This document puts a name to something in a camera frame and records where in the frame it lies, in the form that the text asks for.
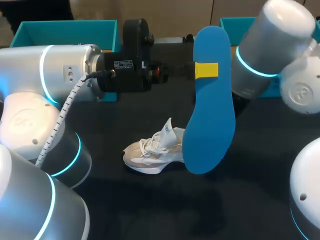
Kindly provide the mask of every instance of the label sticker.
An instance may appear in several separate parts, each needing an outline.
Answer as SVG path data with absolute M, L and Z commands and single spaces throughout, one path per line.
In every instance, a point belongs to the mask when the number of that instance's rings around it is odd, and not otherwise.
M 134 67 L 132 60 L 114 61 L 115 69 L 131 69 Z

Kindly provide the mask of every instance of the sneaker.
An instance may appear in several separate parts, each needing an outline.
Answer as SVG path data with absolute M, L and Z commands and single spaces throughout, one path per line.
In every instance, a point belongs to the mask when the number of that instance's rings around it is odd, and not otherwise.
M 124 163 L 144 174 L 158 174 L 169 163 L 184 163 L 182 156 L 183 128 L 172 128 L 171 118 L 152 138 L 141 139 L 123 150 Z

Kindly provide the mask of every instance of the teal box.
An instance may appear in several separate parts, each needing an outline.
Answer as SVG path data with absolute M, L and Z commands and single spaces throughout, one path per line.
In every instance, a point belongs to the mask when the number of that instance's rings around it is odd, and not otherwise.
M 255 17 L 223 17 L 220 18 L 220 27 L 228 34 L 231 46 L 238 46 L 254 21 Z M 320 24 L 317 21 L 313 38 L 320 43 Z M 279 84 L 279 79 L 272 81 L 261 98 L 280 97 Z
M 119 52 L 121 40 L 117 21 L 24 21 L 20 24 L 10 47 L 77 44 L 96 44 L 102 50 Z M 117 94 L 108 92 L 103 101 L 116 100 Z

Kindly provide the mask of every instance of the insole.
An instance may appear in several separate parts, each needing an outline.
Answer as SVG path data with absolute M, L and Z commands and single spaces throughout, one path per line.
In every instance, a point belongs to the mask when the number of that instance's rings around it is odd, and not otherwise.
M 193 61 L 218 63 L 218 77 L 195 80 L 195 106 L 182 142 L 185 165 L 194 174 L 216 167 L 235 133 L 230 55 L 230 40 L 221 27 L 208 26 L 197 34 Z

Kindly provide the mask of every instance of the logo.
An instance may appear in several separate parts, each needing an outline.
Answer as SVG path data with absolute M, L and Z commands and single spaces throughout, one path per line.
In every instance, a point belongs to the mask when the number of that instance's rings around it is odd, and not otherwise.
M 297 83 L 289 90 L 291 100 L 298 105 L 309 105 L 314 99 L 312 89 L 305 83 Z
M 10 121 L 10 127 L 17 132 L 26 132 L 35 125 L 34 118 L 32 118 L 34 111 L 32 109 L 24 109 L 17 112 Z
M 168 125 L 165 125 L 165 132 L 168 134 L 170 132 Z

